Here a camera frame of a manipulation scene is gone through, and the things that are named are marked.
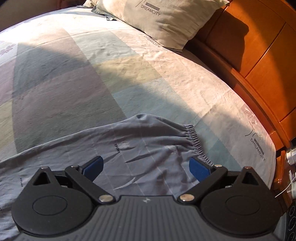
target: bed sheet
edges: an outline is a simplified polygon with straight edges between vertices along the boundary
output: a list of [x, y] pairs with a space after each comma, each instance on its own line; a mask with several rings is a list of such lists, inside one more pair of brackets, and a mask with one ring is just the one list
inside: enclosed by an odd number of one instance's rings
[[1, 32], [0, 162], [147, 113], [192, 124], [213, 163], [229, 170], [252, 166], [270, 187], [276, 163], [268, 133], [232, 89], [186, 54], [82, 8], [47, 13]]

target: pillowcase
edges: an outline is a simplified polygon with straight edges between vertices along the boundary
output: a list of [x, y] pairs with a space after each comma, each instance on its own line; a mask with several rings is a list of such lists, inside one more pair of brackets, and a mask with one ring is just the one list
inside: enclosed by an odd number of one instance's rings
[[86, 0], [83, 4], [84, 7], [93, 8], [99, 0]]
[[155, 39], [182, 50], [227, 0], [99, 0], [92, 12], [119, 18]]

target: ribbed black surface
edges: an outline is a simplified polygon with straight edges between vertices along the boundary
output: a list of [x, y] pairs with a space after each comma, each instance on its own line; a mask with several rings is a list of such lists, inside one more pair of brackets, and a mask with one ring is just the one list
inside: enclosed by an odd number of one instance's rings
[[287, 223], [287, 213], [285, 213], [279, 220], [276, 229], [274, 230], [274, 235], [280, 240], [285, 240], [286, 233], [286, 223]]
[[276, 241], [277, 239], [271, 234], [253, 239], [240, 239], [221, 234], [201, 219], [195, 207], [177, 204], [171, 196], [123, 196], [116, 204], [100, 206], [87, 224], [70, 234], [55, 238], [37, 238], [21, 234], [16, 239], [16, 241], [25, 240]]

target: wrinkled fabric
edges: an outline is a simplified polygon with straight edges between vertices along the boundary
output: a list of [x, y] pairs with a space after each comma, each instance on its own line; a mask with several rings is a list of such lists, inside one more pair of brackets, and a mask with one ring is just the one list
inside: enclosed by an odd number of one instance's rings
[[271, 186], [275, 148], [242, 99], [192, 53], [86, 8], [0, 33], [0, 160], [140, 113], [191, 123], [215, 164]]
[[94, 183], [117, 198], [178, 196], [198, 183], [189, 171], [190, 157], [212, 165], [193, 125], [148, 114], [39, 145], [0, 162], [1, 239], [17, 234], [11, 205], [39, 167], [64, 170], [97, 155], [104, 159], [104, 169]]

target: wooden headboard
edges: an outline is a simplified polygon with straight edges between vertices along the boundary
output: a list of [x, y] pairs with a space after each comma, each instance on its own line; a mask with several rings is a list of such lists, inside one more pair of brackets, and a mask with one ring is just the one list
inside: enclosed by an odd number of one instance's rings
[[188, 42], [252, 109], [276, 149], [296, 137], [296, 11], [284, 0], [233, 0]]

